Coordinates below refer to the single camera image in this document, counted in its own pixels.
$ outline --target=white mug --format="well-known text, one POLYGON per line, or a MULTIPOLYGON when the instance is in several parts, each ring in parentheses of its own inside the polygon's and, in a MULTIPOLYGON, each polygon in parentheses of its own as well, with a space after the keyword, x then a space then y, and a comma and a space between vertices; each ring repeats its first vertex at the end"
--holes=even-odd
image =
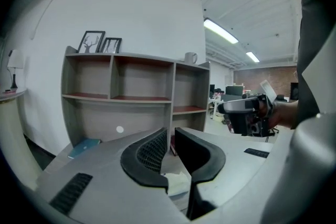
POLYGON ((187 52, 184 56, 185 63, 196 63, 197 62, 197 54, 194 52, 187 52))

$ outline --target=shelf compartment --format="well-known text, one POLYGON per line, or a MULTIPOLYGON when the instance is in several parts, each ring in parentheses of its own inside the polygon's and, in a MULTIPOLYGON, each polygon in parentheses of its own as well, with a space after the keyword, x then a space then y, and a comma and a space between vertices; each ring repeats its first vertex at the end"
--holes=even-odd
POLYGON ((111 55, 107 54, 66 54, 66 58, 80 62, 110 62, 111 55))
POLYGON ((174 106, 195 106, 206 110, 209 79, 209 70, 191 70, 176 65, 174 106))
POLYGON ((206 109, 198 108, 197 106, 193 105, 174 106, 173 108, 173 115, 201 113, 201 112, 206 112, 206 109))
POLYGON ((147 104, 170 104, 171 100, 165 97, 134 97, 134 96, 118 96, 108 99, 107 94, 95 94, 85 92, 75 92, 62 94, 64 98, 72 98, 78 100, 98 101, 98 102, 114 102, 114 103, 147 103, 147 104))
POLYGON ((178 62, 176 64, 176 68, 180 69, 180 70, 188 70, 188 71, 196 71, 196 72, 200 72, 200 71, 210 71, 210 65, 208 65, 208 62, 202 64, 202 65, 195 65, 192 63, 185 63, 185 62, 178 62))
POLYGON ((174 63, 155 59, 113 56, 111 98, 124 100, 165 98, 171 101, 174 63))
POLYGON ((79 100, 97 100, 97 101, 108 101, 107 94, 97 94, 97 93, 86 93, 86 92, 74 92, 68 94, 62 94, 65 98, 73 98, 79 100))
POLYGON ((173 115, 171 135, 175 135, 175 128, 187 127, 198 131, 204 131, 206 112, 175 114, 173 115))
POLYGON ((65 56, 62 73, 62 94, 81 97, 101 98, 109 94, 111 56, 81 55, 65 56))
POLYGON ((74 99, 69 101, 72 114, 65 121, 68 128, 70 124, 78 128, 72 133, 80 136, 74 137, 74 140, 70 136, 73 145, 85 138, 98 138, 106 142, 142 131, 170 127, 170 104, 97 103, 74 99), (118 126, 123 128, 122 133, 117 132, 118 126))
POLYGON ((166 97, 140 97, 140 96, 124 96, 119 95, 111 99, 114 102, 129 103, 171 103, 172 101, 166 97))

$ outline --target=table lamp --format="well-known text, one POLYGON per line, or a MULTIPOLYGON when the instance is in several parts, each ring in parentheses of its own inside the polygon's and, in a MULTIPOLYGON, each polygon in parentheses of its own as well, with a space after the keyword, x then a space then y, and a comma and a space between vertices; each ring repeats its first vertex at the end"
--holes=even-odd
POLYGON ((8 56, 9 60, 7 68, 14 68, 12 86, 10 88, 17 89, 17 85, 15 82, 15 70, 16 68, 23 69, 23 55, 19 50, 11 50, 8 56))

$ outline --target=fluorescent light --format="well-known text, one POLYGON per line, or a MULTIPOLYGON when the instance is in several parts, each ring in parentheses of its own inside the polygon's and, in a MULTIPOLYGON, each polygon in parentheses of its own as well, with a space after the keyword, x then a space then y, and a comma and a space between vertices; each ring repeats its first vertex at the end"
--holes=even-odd
POLYGON ((227 41, 229 41, 232 44, 238 43, 238 40, 233 35, 231 35, 228 31, 222 29, 219 25, 215 24, 213 21, 210 21, 209 19, 206 19, 204 21, 204 27, 215 32, 221 37, 224 37, 227 41))
POLYGON ((254 62, 260 62, 259 59, 253 54, 253 52, 246 53, 249 58, 251 58, 254 62))

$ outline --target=computer monitor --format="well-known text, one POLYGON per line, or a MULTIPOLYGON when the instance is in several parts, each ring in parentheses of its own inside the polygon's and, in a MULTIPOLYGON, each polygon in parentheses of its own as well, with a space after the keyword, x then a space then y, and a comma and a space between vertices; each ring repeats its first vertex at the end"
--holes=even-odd
POLYGON ((297 82, 290 84, 290 100, 299 100, 299 83, 297 82))
POLYGON ((243 86, 226 86, 225 94, 242 96, 243 89, 243 86))
POLYGON ((215 85, 210 84, 210 92, 214 93, 215 92, 215 85))

